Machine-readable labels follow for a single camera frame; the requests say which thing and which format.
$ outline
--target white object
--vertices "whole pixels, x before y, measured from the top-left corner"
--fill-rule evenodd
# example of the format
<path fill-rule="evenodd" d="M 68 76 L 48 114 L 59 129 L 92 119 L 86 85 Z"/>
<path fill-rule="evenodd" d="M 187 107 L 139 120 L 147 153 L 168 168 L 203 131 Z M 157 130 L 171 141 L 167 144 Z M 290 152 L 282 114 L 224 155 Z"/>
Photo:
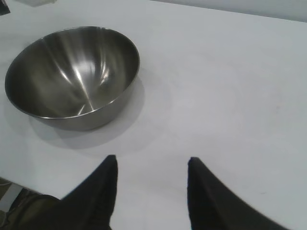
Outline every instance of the white object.
<path fill-rule="evenodd" d="M 158 0 L 158 1 L 307 22 L 306 0 Z"/>
<path fill-rule="evenodd" d="M 55 3 L 57 0 L 15 0 L 21 3 L 24 3 L 26 5 L 32 6 L 32 7 L 37 7 L 49 3 Z"/>
<path fill-rule="evenodd" d="M 0 211 L 8 212 L 14 200 L 20 194 L 21 190 L 22 190 L 21 186 L 17 184 L 11 184 L 6 193 L 0 199 Z"/>
<path fill-rule="evenodd" d="M 198 156 L 252 207 L 307 229 L 307 23 L 149 0 L 8 4 L 14 14 L 0 20 L 1 177 L 62 198 L 116 154 L 112 227 L 187 230 L 187 163 Z M 101 129 L 69 132 L 15 109 L 4 77 L 24 45 L 85 25 L 117 30 L 140 52 L 123 113 Z"/>

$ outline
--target white table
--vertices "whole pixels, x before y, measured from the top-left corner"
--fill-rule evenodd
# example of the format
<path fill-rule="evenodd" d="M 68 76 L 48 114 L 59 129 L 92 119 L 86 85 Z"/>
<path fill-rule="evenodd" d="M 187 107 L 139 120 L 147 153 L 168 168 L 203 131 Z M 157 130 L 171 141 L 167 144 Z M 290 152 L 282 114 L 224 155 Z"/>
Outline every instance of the white table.
<path fill-rule="evenodd" d="M 116 154 L 112 227 L 187 230 L 187 162 L 198 156 L 264 215 L 307 228 L 307 23 L 149 0 L 7 2 L 12 12 L 0 16 L 1 177 L 62 198 Z M 60 131 L 8 102 L 5 73 L 30 42 L 83 25 L 131 38 L 139 79 L 112 123 Z"/>

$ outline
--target stainless steel bowl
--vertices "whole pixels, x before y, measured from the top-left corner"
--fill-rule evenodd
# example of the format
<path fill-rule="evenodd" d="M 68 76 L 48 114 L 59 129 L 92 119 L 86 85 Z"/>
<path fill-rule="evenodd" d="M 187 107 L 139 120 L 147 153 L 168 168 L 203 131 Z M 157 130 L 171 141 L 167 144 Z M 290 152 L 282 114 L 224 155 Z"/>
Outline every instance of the stainless steel bowl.
<path fill-rule="evenodd" d="M 135 45 L 119 32 L 71 28 L 22 51 L 8 69 L 5 91 L 19 110 L 48 125 L 87 130 L 120 112 L 139 65 Z"/>

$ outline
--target gray wall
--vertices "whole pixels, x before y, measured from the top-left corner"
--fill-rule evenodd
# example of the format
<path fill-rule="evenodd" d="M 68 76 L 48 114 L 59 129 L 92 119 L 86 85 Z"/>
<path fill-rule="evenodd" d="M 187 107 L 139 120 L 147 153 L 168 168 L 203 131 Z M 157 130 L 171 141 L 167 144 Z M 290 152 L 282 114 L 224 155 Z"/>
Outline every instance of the gray wall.
<path fill-rule="evenodd" d="M 307 22 L 307 0 L 158 0 Z"/>

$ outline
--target bowl rim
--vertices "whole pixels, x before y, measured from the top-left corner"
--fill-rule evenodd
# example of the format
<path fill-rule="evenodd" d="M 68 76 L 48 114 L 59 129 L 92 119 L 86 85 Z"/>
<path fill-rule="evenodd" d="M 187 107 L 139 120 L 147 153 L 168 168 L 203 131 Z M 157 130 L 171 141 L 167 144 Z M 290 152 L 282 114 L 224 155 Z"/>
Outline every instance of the bowl rim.
<path fill-rule="evenodd" d="M 66 116 L 66 117 L 49 117 L 49 116 L 39 116 L 39 115 L 35 115 L 33 113 L 30 113 L 30 112 L 27 112 L 25 111 L 24 109 L 20 108 L 19 106 L 17 106 L 12 100 L 11 98 L 8 96 L 8 93 L 7 93 L 7 79 L 8 79 L 8 73 L 13 65 L 13 63 L 16 61 L 16 59 L 22 55 L 22 53 L 26 52 L 26 50 L 28 50 L 31 46 L 33 46 L 35 43 L 37 43 L 38 41 L 44 39 L 45 37 L 47 36 L 51 36 L 53 34 L 57 34 L 57 33 L 60 33 L 60 32 L 63 32 L 63 31 L 67 31 L 67 30 L 75 30 L 75 29 L 79 29 L 79 28 L 97 28 L 97 29 L 103 29 L 103 30 L 110 30 L 112 32 L 115 32 L 116 34 L 120 35 L 120 36 L 123 36 L 124 38 L 126 38 L 130 43 L 131 45 L 134 47 L 135 51 L 136 51 L 136 54 L 137 54 L 137 58 L 138 58 L 138 66 L 137 66 L 137 69 L 135 71 L 135 74 L 134 74 L 134 77 L 132 79 L 132 81 L 130 82 L 130 84 L 125 88 L 125 90 L 123 90 L 115 99 L 113 99 L 112 101 L 108 102 L 107 104 L 105 104 L 104 106 L 101 106 L 97 109 L 94 109 L 90 112 L 87 112 L 87 113 L 84 113 L 84 114 L 80 114 L 80 115 L 74 115 L 74 116 Z M 26 48 L 24 48 L 15 58 L 14 60 L 11 62 L 6 74 L 5 74 L 5 82 L 4 82 L 4 88 L 5 88 L 5 94 L 7 96 L 7 98 L 9 99 L 9 101 L 12 103 L 12 105 L 14 105 L 15 108 L 17 108 L 19 111 L 29 115 L 29 116 L 32 116 L 32 117 L 35 117 L 35 118 L 39 118 L 39 119 L 46 119 L 46 120 L 65 120 L 65 119 L 71 119 L 71 118 L 78 118 L 78 117 L 82 117 L 82 116 L 85 116 L 85 115 L 88 115 L 88 114 L 91 114 L 91 113 L 94 113 L 98 110 L 101 110 L 109 105 L 111 105 L 114 101 L 116 101 L 119 97 L 122 96 L 122 94 L 127 91 L 129 89 L 129 87 L 131 87 L 131 85 L 134 83 L 135 79 L 137 78 L 137 75 L 138 75 L 138 72 L 140 70 L 140 64 L 141 64 L 141 61 L 140 61 L 140 54 L 139 54 L 139 51 L 136 47 L 136 45 L 127 37 L 125 36 L 124 34 L 116 31 L 116 30 L 113 30 L 113 29 L 109 29 L 107 27 L 101 27 L 101 26 L 76 26 L 76 27 L 71 27 L 71 28 L 66 28 L 66 29 L 62 29 L 62 30 L 58 30 L 58 31 L 55 31 L 55 32 L 52 32 L 50 34 L 47 34 L 35 41 L 33 41 L 31 44 L 29 44 Z"/>

